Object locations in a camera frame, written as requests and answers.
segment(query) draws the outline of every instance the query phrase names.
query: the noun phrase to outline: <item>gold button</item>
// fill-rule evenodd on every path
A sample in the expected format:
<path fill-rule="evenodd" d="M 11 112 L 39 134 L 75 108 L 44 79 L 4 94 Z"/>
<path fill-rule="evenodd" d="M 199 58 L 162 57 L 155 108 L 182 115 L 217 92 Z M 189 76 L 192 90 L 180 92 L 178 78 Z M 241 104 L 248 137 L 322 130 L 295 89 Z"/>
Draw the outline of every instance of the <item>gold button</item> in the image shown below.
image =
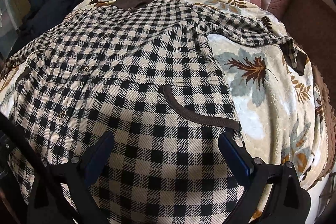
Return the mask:
<path fill-rule="evenodd" d="M 65 114 L 66 114 L 65 110 L 62 109 L 62 110 L 60 111 L 60 113 L 58 114 L 58 117 L 59 117 L 60 119 L 63 119 L 63 118 L 65 117 Z"/>

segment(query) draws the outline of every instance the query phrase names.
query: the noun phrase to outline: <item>black rod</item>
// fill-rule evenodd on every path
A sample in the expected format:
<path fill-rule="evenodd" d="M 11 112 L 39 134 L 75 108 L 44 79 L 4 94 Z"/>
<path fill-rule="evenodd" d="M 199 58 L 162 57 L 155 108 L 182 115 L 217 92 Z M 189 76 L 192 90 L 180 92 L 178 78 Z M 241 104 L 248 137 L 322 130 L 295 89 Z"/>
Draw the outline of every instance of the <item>black rod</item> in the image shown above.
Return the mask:
<path fill-rule="evenodd" d="M 35 151 L 32 149 L 30 144 L 27 142 L 26 138 L 22 133 L 20 133 L 7 118 L 0 112 L 0 129 L 8 138 L 16 145 L 16 147 L 21 151 L 23 156 L 31 164 L 34 170 L 38 173 L 41 179 L 44 181 L 45 185 L 48 187 L 50 193 L 59 201 L 59 205 L 68 212 L 72 218 L 82 223 L 79 213 L 69 204 L 69 202 L 64 197 L 61 188 L 55 182 L 53 176 L 44 167 L 41 159 L 37 156 Z"/>

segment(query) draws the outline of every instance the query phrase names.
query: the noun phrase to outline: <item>checkered shirt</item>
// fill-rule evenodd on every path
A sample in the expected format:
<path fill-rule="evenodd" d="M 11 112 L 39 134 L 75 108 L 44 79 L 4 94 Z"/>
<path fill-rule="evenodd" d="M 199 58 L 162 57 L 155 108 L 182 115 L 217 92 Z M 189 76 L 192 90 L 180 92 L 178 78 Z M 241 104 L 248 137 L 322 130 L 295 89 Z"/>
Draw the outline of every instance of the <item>checkered shirt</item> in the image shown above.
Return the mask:
<path fill-rule="evenodd" d="M 218 136 L 229 132 L 240 146 L 243 140 L 210 33 L 252 47 L 289 39 L 274 37 L 261 21 L 175 0 L 132 12 L 85 10 L 6 64 L 4 73 L 29 56 L 10 119 L 50 164 L 81 156 L 105 131 L 114 134 L 113 152 L 90 187 L 111 223 L 222 223 L 240 190 Z M 238 128 L 191 121 L 174 100 Z M 27 200 L 34 170 L 18 150 L 10 165 Z M 66 186 L 63 192 L 70 198 Z"/>

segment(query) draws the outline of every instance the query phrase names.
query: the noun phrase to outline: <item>dark cloth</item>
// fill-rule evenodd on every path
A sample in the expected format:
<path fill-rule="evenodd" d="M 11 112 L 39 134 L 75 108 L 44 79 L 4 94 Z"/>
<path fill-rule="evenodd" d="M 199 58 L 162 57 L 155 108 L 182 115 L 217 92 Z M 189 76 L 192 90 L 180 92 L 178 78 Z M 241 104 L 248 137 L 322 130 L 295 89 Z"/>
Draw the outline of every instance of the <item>dark cloth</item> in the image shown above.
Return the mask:
<path fill-rule="evenodd" d="M 30 12 L 23 18 L 20 34 L 8 58 L 31 40 L 60 24 L 83 0 L 28 0 Z"/>

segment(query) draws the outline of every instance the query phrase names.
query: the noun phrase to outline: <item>floral blanket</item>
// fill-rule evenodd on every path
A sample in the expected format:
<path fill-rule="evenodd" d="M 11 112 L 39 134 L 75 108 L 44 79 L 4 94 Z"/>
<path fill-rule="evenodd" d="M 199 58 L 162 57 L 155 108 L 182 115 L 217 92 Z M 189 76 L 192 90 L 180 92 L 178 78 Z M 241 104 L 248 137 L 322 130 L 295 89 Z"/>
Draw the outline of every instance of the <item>floral blanket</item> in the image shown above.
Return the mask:
<path fill-rule="evenodd" d="M 114 1 L 85 0 L 65 21 L 83 10 L 111 5 Z M 259 19 L 274 35 L 287 35 L 275 16 L 244 0 L 177 1 Z M 287 64 L 278 45 L 245 47 L 218 34 L 209 35 L 208 40 L 231 87 L 247 151 L 270 164 L 292 161 L 301 186 L 309 188 L 323 172 L 328 156 L 320 90 L 314 82 L 309 59 L 300 76 Z M 0 82 L 0 111 L 6 116 L 13 107 L 15 82 L 24 67 L 21 64 L 14 68 Z M 269 192 L 267 186 L 254 218 L 260 216 Z"/>

